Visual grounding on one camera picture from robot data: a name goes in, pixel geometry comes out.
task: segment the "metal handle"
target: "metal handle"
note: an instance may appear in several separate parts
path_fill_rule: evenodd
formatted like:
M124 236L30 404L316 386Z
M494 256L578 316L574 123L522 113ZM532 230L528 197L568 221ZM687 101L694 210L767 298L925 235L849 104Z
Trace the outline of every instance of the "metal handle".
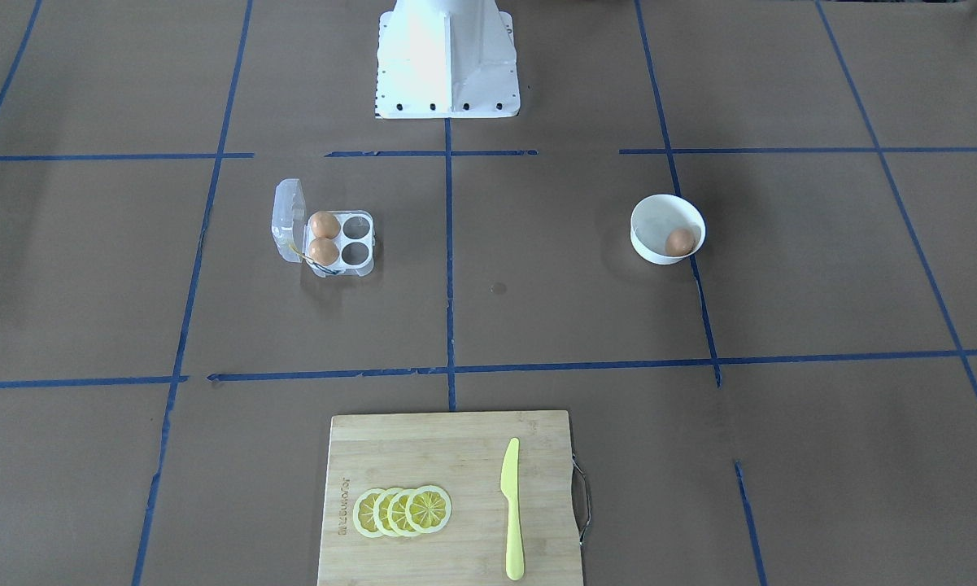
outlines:
M577 472L578 476L582 478L582 492L586 496L586 522L578 528L578 546L581 548L586 541L586 531L589 531L589 526L593 523L593 497L589 490L589 478L586 476L586 472L582 471L582 468L578 466L578 459L576 459L574 453L571 455L571 465L574 466L574 471Z

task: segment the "knife handle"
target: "knife handle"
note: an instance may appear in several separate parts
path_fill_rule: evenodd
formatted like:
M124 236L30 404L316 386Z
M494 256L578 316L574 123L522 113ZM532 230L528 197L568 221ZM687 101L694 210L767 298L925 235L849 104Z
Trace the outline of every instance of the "knife handle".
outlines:
M525 576L525 543L521 538L521 506L510 500L506 523L506 576L513 581Z

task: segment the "white bowl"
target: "white bowl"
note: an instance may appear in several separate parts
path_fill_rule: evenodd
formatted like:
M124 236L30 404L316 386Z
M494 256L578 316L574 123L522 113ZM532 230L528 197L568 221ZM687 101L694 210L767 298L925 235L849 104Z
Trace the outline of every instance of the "white bowl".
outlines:
M685 256L667 256L665 240L676 229L694 234L694 249ZM671 265L686 259L704 243L704 218L689 201L683 198L656 194L647 197L633 208L630 217L630 241L638 255L656 265Z

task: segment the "knife blade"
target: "knife blade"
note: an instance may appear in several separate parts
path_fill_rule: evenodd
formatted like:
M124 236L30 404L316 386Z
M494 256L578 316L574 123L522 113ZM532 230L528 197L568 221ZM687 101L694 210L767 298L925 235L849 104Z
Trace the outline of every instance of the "knife blade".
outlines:
M499 478L499 489L506 496L509 505L506 522L506 576L513 581L524 578L525 546L521 538L521 502L517 496L517 456L521 451L521 441L510 438L510 445L503 456L503 472Z

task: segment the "sliced lemon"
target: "sliced lemon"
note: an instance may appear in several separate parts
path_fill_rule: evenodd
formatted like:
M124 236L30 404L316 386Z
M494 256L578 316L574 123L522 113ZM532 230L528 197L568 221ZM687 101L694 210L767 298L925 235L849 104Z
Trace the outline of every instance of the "sliced lemon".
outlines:
M437 533L451 518L451 498L448 493L432 483L412 491L405 508L405 520L420 533Z
M373 516L373 523L376 524L377 531L380 531L380 533L387 537L399 536L397 531L390 529L387 507L390 505L391 498L394 498L395 494L398 494L402 490L398 487L388 488L380 496L377 496L376 501L373 503L373 511L376 511L376 515Z
M383 537L383 533L376 528L376 499L383 494L381 488L370 488L358 497L355 501L354 512L351 513L351 520L354 522L355 529L365 537Z
M390 529L395 530L396 534L403 535L405 537L415 537L420 535L420 532L413 529L413 526L409 524L407 519L406 509L409 505L409 498L413 496L415 490L408 489L396 493L390 498L390 505L387 506L387 522L390 523Z

